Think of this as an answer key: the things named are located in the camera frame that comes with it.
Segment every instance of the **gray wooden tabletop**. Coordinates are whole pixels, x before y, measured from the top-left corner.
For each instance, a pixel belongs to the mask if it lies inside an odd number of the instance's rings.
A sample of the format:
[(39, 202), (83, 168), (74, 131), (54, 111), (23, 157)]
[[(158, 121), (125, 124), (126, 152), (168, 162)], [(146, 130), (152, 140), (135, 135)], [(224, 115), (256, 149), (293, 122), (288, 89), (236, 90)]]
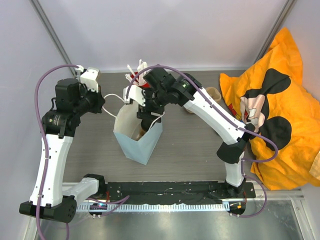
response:
[[(242, 70), (225, 71), (237, 77)], [(193, 71), (202, 85), (220, 91), (220, 71)], [(102, 95), (122, 95), (128, 85), (124, 73), (104, 73), (99, 78)], [(123, 103), (110, 96), (105, 108), (117, 114)], [(109, 182), (126, 181), (223, 181), (225, 165), (216, 155), (222, 140), (202, 119), (187, 113), (178, 105), (167, 105), (162, 135), (147, 165), (124, 156), (113, 133), (115, 119), (102, 114), (87, 113), (81, 118), (71, 145), (63, 181), (79, 182), (85, 174), (103, 175)], [(250, 164), (245, 166), (246, 173)]]

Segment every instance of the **paper bag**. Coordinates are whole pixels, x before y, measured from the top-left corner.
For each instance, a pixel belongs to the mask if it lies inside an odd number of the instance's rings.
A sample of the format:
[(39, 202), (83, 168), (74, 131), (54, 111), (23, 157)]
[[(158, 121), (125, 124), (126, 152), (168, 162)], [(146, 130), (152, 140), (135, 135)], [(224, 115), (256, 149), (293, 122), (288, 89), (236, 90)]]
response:
[(113, 133), (124, 155), (146, 165), (163, 130), (162, 123), (156, 122), (139, 140), (141, 119), (137, 118), (138, 103), (124, 105), (118, 112)]

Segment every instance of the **robotic arm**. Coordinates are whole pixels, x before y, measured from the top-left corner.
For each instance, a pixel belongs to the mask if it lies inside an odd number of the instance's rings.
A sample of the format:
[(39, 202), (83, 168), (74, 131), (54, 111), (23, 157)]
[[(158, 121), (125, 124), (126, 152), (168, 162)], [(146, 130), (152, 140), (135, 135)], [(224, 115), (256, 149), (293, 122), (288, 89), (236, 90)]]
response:
[[(49, 163), (40, 203), (40, 218), (69, 223), (76, 214), (76, 207), (91, 195), (101, 197), (106, 192), (103, 176), (87, 174), (82, 181), (67, 191), (62, 191), (66, 158), (80, 124), (80, 117), (90, 112), (101, 113), (105, 103), (97, 83), (100, 71), (95, 68), (77, 69), (76, 78), (62, 79), (55, 86), (56, 97), (51, 109), (43, 116), (42, 125), (49, 146)], [(45, 166), (45, 147), (42, 140), (40, 166), (33, 193), (21, 203), (19, 212), (36, 216), (39, 187)]]
[(244, 156), (244, 149), (250, 135), (238, 130), (230, 122), (234, 122), (242, 128), (251, 128), (251, 126), (250, 124), (245, 125), (243, 122), (233, 118), (210, 97), (194, 77), (189, 74), (186, 75), (211, 100), (213, 105), (225, 114), (229, 121), (210, 106), (186, 79), (182, 76), (175, 79), (163, 68), (154, 68), (144, 76), (144, 79), (151, 88), (141, 91), (140, 88), (133, 85), (131, 86), (128, 98), (126, 98), (128, 87), (125, 88), (123, 91), (124, 100), (127, 104), (130, 104), (132, 100), (139, 103), (137, 118), (142, 119), (141, 127), (145, 131), (149, 129), (151, 123), (157, 118), (153, 113), (163, 114), (165, 105), (167, 104), (178, 104), (202, 118), (223, 140), (222, 145), (217, 151), (217, 155), (225, 163), (227, 192), (231, 197), (236, 197), (244, 191), (245, 178), (241, 171), (241, 158)]

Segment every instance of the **wall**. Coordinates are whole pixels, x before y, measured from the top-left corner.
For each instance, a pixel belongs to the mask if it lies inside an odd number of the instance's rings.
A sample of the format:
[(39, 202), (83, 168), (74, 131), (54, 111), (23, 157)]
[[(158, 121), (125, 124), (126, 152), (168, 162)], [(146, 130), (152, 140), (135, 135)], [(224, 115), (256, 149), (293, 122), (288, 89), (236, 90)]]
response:
[(149, 64), (251, 66), (286, 0), (40, 0), (71, 61), (102, 71)]
[[(318, 100), (320, 100), (320, 1), (297, 1), (284, 26), (288, 27), (299, 48), (303, 60), (303, 86)], [(320, 187), (306, 185), (302, 188), (304, 197), (312, 213), (314, 230), (319, 236), (320, 226)]]
[[(4, 1), (0, 8), (0, 192), (1, 239), (21, 240), (29, 217), (19, 214), (34, 188), (41, 154), (41, 135), (34, 110), (34, 89), (48, 69), (63, 64), (29, 1)], [(50, 109), (60, 70), (40, 87), (40, 110)]]

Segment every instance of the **orange blanket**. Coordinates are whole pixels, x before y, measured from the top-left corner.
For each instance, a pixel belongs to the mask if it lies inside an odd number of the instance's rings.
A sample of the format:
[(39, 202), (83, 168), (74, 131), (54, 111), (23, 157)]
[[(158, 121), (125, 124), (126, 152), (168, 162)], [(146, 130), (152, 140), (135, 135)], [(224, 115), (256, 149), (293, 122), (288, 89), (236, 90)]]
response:
[[(316, 168), (320, 164), (310, 171), (320, 151), (320, 104), (302, 87), (302, 78), (302, 59), (286, 28), (265, 56), (240, 77), (220, 75), (222, 96), (232, 114), (255, 125), (255, 132), (279, 148), (276, 159), (251, 167), (270, 190), (306, 183), (320, 186), (320, 167)], [(250, 143), (258, 160), (274, 154), (261, 138), (252, 137)]]

